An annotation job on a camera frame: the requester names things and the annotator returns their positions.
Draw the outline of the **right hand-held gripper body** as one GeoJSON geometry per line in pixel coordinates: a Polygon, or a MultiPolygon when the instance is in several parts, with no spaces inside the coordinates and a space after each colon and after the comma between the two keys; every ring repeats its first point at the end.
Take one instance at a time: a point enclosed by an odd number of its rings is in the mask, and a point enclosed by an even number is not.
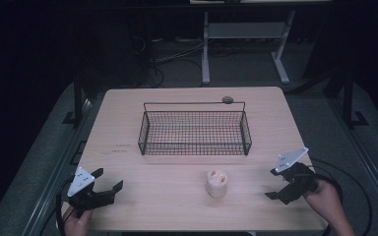
{"type": "Polygon", "coordinates": [[[289,198],[280,200],[285,205],[298,200],[303,194],[309,191],[315,191],[317,188],[314,182],[315,173],[304,163],[300,162],[300,158],[308,152],[307,147],[303,147],[294,151],[279,155],[279,162],[276,166],[277,170],[282,171],[282,177],[291,187],[289,198]]]}

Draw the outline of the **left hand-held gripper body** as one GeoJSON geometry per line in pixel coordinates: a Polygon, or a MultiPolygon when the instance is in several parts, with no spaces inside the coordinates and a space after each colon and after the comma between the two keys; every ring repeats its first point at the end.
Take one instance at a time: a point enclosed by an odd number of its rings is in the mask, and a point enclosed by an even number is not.
{"type": "Polygon", "coordinates": [[[109,193],[110,190],[99,193],[94,191],[95,180],[83,167],[79,167],[75,172],[67,196],[69,205],[77,211],[78,217],[85,210],[106,207],[114,203],[115,196],[109,193]]]}

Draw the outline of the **pale lotus root piece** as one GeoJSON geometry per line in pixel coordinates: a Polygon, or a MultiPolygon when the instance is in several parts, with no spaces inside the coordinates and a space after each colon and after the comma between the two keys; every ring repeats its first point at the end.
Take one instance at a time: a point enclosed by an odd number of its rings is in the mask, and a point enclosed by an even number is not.
{"type": "Polygon", "coordinates": [[[227,192],[228,177],[222,170],[211,170],[207,174],[206,190],[213,198],[222,198],[227,192]]]}

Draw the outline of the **black wire basket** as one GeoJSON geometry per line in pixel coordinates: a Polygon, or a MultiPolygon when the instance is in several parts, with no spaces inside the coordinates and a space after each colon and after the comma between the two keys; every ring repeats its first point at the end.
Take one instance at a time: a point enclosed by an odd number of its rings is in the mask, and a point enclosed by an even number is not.
{"type": "Polygon", "coordinates": [[[146,155],[246,155],[246,103],[146,102],[138,139],[146,155]]]}

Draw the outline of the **person's right hand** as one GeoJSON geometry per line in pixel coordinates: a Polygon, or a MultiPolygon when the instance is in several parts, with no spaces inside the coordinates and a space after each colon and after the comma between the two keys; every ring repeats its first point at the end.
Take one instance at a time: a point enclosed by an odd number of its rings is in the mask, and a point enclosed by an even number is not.
{"type": "Polygon", "coordinates": [[[343,216],[343,208],[336,188],[323,180],[317,181],[317,189],[303,195],[305,201],[330,224],[337,223],[343,216]]]}

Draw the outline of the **person's left hand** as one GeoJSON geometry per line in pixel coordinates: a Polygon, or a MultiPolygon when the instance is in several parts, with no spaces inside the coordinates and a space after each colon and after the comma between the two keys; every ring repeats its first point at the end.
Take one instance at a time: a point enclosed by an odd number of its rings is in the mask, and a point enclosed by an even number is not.
{"type": "Polygon", "coordinates": [[[85,210],[78,217],[77,211],[72,206],[68,206],[63,214],[65,236],[88,236],[93,213],[93,210],[85,210]]]}

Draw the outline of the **aluminium rail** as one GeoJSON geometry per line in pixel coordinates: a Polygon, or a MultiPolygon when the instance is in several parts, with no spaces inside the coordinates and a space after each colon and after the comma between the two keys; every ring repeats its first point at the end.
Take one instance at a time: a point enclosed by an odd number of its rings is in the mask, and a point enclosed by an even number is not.
{"type": "Polygon", "coordinates": [[[337,116],[341,125],[343,126],[343,129],[345,130],[354,149],[357,151],[360,162],[362,163],[362,166],[364,167],[368,175],[368,178],[372,182],[372,186],[376,190],[377,195],[378,195],[378,168],[373,162],[360,136],[356,132],[357,128],[361,127],[361,124],[357,122],[356,125],[350,125],[343,117],[343,109],[341,108],[341,106],[339,105],[337,101],[330,99],[329,104],[334,114],[337,116]]]}
{"type": "Polygon", "coordinates": [[[39,236],[44,222],[55,207],[55,197],[64,181],[75,169],[70,161],[75,159],[77,147],[85,137],[86,122],[92,103],[86,98],[79,103],[83,118],[75,123],[72,101],[56,104],[55,115],[51,115],[44,124],[42,134],[35,142],[37,150],[32,152],[33,164],[30,177],[39,181],[35,190],[36,201],[32,205],[28,221],[22,230],[22,236],[39,236]]]}

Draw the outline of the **black metal post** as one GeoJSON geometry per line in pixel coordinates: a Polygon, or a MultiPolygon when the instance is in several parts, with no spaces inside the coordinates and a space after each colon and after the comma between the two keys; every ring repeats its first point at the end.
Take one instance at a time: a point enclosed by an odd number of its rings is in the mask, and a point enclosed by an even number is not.
{"type": "Polygon", "coordinates": [[[368,126],[368,122],[360,111],[352,110],[353,100],[353,79],[350,73],[346,74],[344,79],[344,96],[343,96],[343,119],[350,129],[356,126],[368,126]]]}
{"type": "Polygon", "coordinates": [[[81,86],[81,78],[79,75],[76,75],[74,82],[73,82],[73,90],[74,90],[74,110],[69,111],[64,119],[63,124],[70,124],[76,129],[83,118],[83,96],[82,96],[82,86],[81,86]]]}

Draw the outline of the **white metal stand frame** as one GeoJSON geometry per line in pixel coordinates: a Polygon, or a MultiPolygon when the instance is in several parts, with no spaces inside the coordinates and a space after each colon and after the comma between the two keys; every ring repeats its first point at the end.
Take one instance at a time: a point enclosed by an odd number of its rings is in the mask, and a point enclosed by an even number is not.
{"type": "Polygon", "coordinates": [[[208,85],[211,82],[209,43],[212,39],[278,39],[280,41],[279,47],[271,53],[271,56],[282,84],[287,85],[289,78],[284,68],[282,56],[294,16],[295,11],[291,10],[284,22],[214,23],[210,21],[209,13],[205,12],[201,56],[202,83],[208,85]]]}

